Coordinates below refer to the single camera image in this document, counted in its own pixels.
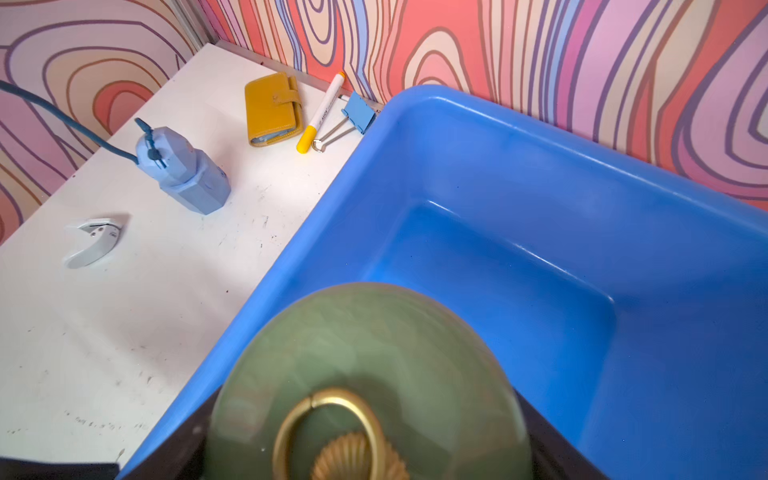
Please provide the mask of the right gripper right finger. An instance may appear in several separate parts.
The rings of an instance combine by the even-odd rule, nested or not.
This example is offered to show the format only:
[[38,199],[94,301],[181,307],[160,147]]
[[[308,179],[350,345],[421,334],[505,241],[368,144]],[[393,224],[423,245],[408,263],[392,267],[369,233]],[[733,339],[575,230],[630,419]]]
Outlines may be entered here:
[[607,479],[522,394],[517,392],[516,396],[529,436],[534,479]]

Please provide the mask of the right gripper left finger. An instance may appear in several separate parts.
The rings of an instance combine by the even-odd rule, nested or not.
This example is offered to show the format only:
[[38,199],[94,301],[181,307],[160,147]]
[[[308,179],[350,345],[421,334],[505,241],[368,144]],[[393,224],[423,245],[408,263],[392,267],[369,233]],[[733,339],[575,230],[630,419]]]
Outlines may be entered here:
[[218,388],[153,453],[120,479],[202,479],[207,436]]

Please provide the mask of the blue plastic basket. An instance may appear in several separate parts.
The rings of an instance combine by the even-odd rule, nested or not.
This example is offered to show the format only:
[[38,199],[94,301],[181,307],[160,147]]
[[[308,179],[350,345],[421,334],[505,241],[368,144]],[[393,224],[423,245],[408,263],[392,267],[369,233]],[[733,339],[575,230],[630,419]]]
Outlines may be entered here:
[[416,290],[464,319],[601,472],[767,475],[767,215],[446,87],[398,94],[125,466],[325,287]]

